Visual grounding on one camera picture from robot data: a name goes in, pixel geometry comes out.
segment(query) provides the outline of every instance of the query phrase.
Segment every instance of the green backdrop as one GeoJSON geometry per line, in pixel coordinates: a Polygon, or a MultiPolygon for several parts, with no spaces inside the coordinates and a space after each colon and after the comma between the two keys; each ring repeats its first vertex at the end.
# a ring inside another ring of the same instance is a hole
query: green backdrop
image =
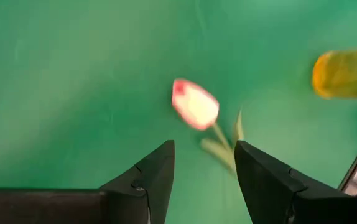
{"type": "Polygon", "coordinates": [[[167,223],[250,223],[206,133],[170,105],[174,78],[220,102],[228,135],[336,187],[357,154],[357,100],[323,100],[313,63],[357,47],[357,1],[0,1],[0,187],[95,188],[167,139],[167,223]]]}

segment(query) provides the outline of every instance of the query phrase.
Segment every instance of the flower stem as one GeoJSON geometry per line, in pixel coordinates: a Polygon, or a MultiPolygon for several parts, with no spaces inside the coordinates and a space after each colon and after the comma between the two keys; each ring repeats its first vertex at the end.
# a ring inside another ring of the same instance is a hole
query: flower stem
{"type": "Polygon", "coordinates": [[[232,148],[231,148],[230,144],[228,144],[228,141],[225,138],[223,132],[221,131],[221,128],[218,126],[217,122],[213,123],[213,125],[211,127],[215,131],[218,139],[221,141],[221,143],[223,144],[224,148],[226,150],[232,151],[232,148]]]}

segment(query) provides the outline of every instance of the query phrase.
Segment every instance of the pink tulip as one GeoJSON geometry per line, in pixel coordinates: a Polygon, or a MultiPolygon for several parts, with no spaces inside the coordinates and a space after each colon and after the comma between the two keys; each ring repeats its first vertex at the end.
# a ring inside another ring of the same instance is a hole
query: pink tulip
{"type": "Polygon", "coordinates": [[[216,122],[218,101],[193,82],[174,80],[172,104],[184,121],[195,129],[205,130],[216,122]]]}

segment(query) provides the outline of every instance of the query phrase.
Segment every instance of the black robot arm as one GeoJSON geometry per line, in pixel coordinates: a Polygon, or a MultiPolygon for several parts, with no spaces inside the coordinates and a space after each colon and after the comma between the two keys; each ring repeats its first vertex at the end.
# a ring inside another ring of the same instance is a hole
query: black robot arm
{"type": "Polygon", "coordinates": [[[254,224],[357,223],[357,196],[349,196],[238,141],[239,184],[254,224]]]}
{"type": "Polygon", "coordinates": [[[0,223],[163,224],[174,157],[166,141],[99,189],[0,189],[0,223]]]}

